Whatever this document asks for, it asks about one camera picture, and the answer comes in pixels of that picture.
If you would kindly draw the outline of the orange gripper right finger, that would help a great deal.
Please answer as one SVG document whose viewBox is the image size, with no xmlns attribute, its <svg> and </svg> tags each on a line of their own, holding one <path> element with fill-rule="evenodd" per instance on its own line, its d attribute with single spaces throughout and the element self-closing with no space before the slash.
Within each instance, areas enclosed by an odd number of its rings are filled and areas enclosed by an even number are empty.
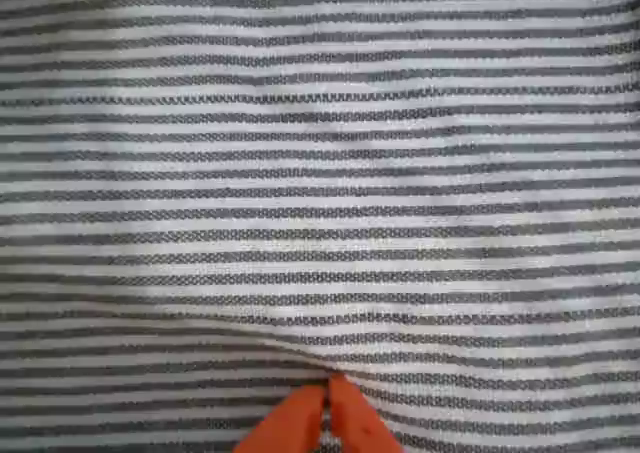
<svg viewBox="0 0 640 453">
<path fill-rule="evenodd" d="M 349 453 L 401 453 L 402 446 L 360 389 L 345 376 L 329 379 L 332 434 Z"/>
</svg>

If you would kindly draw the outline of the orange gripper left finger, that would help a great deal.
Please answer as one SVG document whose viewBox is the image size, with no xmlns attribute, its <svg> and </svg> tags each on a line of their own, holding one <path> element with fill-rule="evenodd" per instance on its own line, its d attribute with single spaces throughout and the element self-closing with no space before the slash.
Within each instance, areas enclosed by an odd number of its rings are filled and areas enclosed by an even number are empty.
<svg viewBox="0 0 640 453">
<path fill-rule="evenodd" d="M 319 443 L 327 389 L 292 391 L 233 449 L 234 453 L 308 453 Z"/>
</svg>

